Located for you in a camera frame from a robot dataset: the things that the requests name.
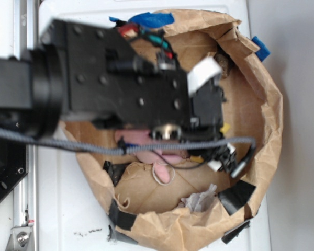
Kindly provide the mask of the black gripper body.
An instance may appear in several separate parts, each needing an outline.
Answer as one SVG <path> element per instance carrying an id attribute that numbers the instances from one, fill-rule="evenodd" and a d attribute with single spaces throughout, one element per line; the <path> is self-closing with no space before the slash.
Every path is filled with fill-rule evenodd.
<path id="1" fill-rule="evenodd" d="M 203 132 L 223 126 L 220 66 L 206 58 L 186 72 L 161 32 L 140 31 L 139 37 L 159 48 L 156 62 L 139 55 L 119 29 L 52 21 L 42 43 L 61 61 L 64 113 L 101 129 L 146 129 L 151 139 L 178 141 L 184 150 L 225 145 L 228 159 L 208 164 L 233 172 L 234 148 L 225 139 L 203 141 Z"/>

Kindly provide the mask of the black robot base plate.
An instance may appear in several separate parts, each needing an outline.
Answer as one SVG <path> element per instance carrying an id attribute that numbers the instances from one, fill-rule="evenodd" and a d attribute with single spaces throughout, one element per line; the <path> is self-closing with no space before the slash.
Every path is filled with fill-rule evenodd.
<path id="1" fill-rule="evenodd" d="M 0 203 L 27 174 L 27 147 L 0 138 Z"/>

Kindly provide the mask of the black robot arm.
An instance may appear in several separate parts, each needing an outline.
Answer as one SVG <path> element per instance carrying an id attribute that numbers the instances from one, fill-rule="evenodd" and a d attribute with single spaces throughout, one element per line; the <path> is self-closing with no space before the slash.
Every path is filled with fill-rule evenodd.
<path id="1" fill-rule="evenodd" d="M 223 141 L 216 74 L 191 87 L 163 30 L 133 26 L 137 39 L 157 48 L 151 62 L 123 36 L 55 19 L 21 59 L 0 59 L 0 137 L 41 144 L 63 121 L 89 121 L 98 129 L 146 129 L 156 140 L 179 140 L 205 162 L 234 174 L 236 155 Z"/>

